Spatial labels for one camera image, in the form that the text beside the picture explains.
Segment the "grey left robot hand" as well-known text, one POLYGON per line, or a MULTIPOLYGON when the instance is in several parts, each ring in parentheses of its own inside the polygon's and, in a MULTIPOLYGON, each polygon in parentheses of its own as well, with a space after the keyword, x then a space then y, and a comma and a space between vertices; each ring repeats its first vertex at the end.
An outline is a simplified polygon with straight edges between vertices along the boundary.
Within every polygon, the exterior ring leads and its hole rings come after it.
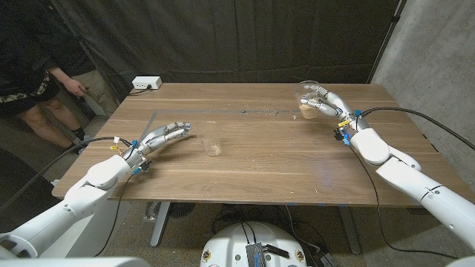
POLYGON ((191 130, 189 122, 174 122, 166 126, 155 128, 146 134, 136 145, 132 145, 122 158, 132 168, 139 165, 147 155, 161 148, 168 141, 183 137, 191 130))

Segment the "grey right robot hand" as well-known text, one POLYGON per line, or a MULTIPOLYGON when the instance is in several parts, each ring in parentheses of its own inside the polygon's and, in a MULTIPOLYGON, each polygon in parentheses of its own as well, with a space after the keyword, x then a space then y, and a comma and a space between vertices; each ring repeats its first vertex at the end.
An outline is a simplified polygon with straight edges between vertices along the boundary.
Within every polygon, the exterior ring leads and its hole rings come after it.
POLYGON ((313 119, 319 113, 337 117, 340 128, 351 129, 355 132, 369 128, 369 124, 357 115, 350 106, 337 94, 328 91, 315 82, 304 82, 298 85, 295 98, 302 116, 313 119))

